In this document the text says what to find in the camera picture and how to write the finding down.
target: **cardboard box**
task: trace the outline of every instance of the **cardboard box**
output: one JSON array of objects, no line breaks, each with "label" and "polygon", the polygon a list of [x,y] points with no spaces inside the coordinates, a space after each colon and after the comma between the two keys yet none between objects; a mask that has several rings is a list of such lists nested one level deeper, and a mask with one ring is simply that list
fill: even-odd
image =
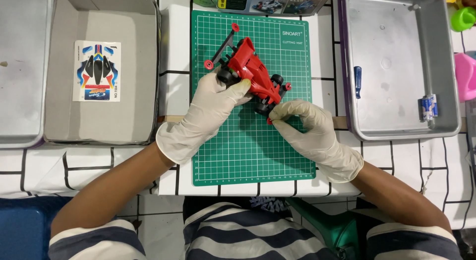
[{"label": "cardboard box", "polygon": [[217,0],[217,8],[226,13],[311,16],[326,2],[327,0]]},{"label": "cardboard box", "polygon": [[[79,45],[75,45],[78,40],[98,42],[103,50],[99,52],[95,45],[92,51],[79,51]],[[110,44],[109,52],[104,51],[102,42]],[[120,60],[115,64],[120,67],[120,100],[74,99],[73,86],[81,83],[83,75],[97,77],[96,84],[100,86],[106,75],[110,77],[112,72],[105,70],[114,63],[108,65],[100,60],[111,58],[115,46],[111,43],[120,43],[121,49],[120,56],[114,57]],[[160,13],[155,0],[55,0],[45,140],[62,145],[149,143],[157,127],[159,43]],[[75,60],[83,51],[94,55],[94,64],[76,69]]]}]

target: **person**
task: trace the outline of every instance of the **person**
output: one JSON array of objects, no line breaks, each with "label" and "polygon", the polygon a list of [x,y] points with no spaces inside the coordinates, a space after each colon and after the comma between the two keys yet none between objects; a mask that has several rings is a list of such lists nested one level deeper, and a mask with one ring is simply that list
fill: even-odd
[{"label": "person", "polygon": [[[232,109],[249,101],[247,79],[226,88],[214,71],[200,79],[186,116],[164,123],[151,144],[81,190],[51,224],[51,260],[145,260],[134,227],[112,220],[141,190],[175,164],[184,164],[215,136]],[[286,123],[299,116],[301,133]],[[366,234],[366,259],[461,259],[446,216],[424,196],[365,162],[336,139],[329,111],[303,100],[277,105],[274,127],[333,183],[350,182],[393,222]],[[294,223],[282,202],[266,211],[250,199],[186,197],[182,259],[336,260],[309,230]]]}]

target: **forearm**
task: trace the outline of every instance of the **forearm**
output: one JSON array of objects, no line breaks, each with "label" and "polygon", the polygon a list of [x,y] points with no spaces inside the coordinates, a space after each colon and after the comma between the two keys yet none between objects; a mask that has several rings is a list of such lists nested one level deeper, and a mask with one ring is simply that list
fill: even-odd
[{"label": "forearm", "polygon": [[56,215],[51,237],[71,228],[95,228],[109,222],[126,203],[174,163],[151,144],[89,183]]},{"label": "forearm", "polygon": [[396,222],[418,227],[439,226],[451,233],[448,218],[440,209],[389,173],[365,162],[351,183]]}]

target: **warning label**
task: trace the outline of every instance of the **warning label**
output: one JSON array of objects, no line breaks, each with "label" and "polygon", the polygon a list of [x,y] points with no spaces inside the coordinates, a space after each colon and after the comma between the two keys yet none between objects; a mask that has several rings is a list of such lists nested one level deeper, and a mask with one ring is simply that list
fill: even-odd
[{"label": "warning label", "polygon": [[217,7],[219,9],[244,11],[246,9],[247,0],[218,0]]}]

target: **red toy car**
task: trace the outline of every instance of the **red toy car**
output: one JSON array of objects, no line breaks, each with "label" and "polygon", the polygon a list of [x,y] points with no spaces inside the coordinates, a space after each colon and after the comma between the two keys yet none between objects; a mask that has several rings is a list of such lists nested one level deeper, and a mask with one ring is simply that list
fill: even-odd
[{"label": "red toy car", "polygon": [[[205,68],[212,70],[214,64],[219,62],[221,69],[217,73],[217,78],[226,85],[238,83],[245,78],[249,79],[251,81],[249,92],[259,98],[255,112],[268,117],[273,108],[281,102],[286,92],[291,89],[291,84],[283,85],[284,79],[278,74],[269,77],[268,70],[255,54],[255,48],[249,37],[240,40],[235,47],[233,37],[235,32],[239,32],[239,27],[232,23],[231,28],[230,34],[217,53],[211,60],[204,62]],[[227,46],[233,50],[233,53],[231,56],[226,55],[228,61],[225,62],[221,58],[221,53]]]}]

